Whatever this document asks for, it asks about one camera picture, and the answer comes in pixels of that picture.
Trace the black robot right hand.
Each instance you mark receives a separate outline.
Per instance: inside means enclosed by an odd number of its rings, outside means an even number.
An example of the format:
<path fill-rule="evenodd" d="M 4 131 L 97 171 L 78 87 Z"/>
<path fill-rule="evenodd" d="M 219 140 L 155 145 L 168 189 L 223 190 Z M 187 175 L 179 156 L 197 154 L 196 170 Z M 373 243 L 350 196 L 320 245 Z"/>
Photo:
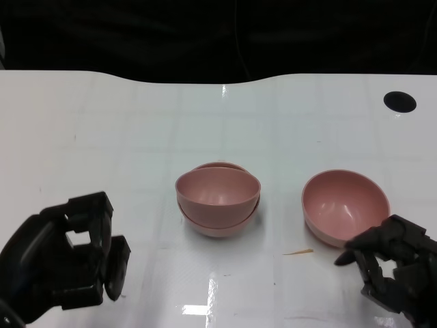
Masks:
<path fill-rule="evenodd" d="M 436 326 L 436 241 L 425 228 L 391 215 L 347 241 L 345 249 L 335 265 L 357 263 L 363 296 L 403 314 L 413 327 Z"/>

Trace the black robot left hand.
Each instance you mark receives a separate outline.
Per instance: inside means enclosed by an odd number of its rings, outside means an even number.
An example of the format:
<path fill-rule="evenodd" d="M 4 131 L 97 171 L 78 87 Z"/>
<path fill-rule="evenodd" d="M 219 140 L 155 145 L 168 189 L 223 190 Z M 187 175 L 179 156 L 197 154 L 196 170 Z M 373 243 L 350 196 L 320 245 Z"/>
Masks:
<path fill-rule="evenodd" d="M 1 251 L 1 326 L 25 327 L 51 308 L 100 305 L 122 293 L 130 248 L 113 236 L 101 191 L 30 216 Z"/>

